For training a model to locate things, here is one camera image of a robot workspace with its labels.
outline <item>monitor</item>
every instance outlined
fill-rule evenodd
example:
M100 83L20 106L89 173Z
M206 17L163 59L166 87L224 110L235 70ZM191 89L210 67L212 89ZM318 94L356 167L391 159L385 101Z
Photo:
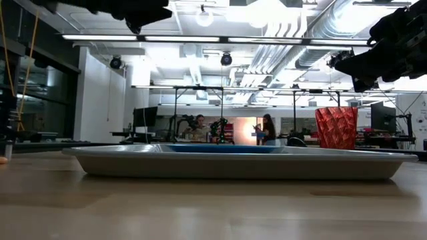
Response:
M371 104L371 128L395 133L395 116L395 108L385 107L383 102Z
M133 126L134 127L154 127L156 115L157 115L157 107L146 107L143 109L134 109L133 110Z

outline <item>tray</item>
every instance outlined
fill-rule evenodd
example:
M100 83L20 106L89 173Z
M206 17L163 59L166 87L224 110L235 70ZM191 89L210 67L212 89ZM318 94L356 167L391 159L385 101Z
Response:
M116 145L64 149L94 175L201 179L388 179L415 155L309 147Z

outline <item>table surface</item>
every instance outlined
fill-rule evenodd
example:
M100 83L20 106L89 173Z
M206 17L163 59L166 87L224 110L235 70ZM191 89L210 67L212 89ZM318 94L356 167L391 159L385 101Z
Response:
M2 239L426 239L427 165L389 181L86 175L58 152L0 165Z

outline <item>person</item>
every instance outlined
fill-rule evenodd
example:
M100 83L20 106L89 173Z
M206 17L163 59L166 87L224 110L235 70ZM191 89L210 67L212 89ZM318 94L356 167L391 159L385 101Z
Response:
M272 116L270 116L270 114L265 114L262 118L262 122L262 131L264 132L264 137L262 138L263 145L269 145L272 143L275 145L276 143L274 140L276 140L276 130L274 129Z
M197 127L195 129L188 127L186 130L184 130L183 133L193 135L193 137L191 138L191 140L193 141L206 142L207 133L211 131L211 128L204 125L205 117L202 114L197 115L197 117L195 117L195 121L197 123Z

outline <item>camera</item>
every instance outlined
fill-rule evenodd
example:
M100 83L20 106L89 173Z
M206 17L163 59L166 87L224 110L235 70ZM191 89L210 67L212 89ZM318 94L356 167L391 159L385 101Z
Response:
M221 58L221 65L230 66L233 62L232 56L230 53L224 53Z
M109 63L109 66L112 69L121 69L124 67L124 63L121 60L121 56L117 55L117 56L113 56L113 59L111 60L111 62Z

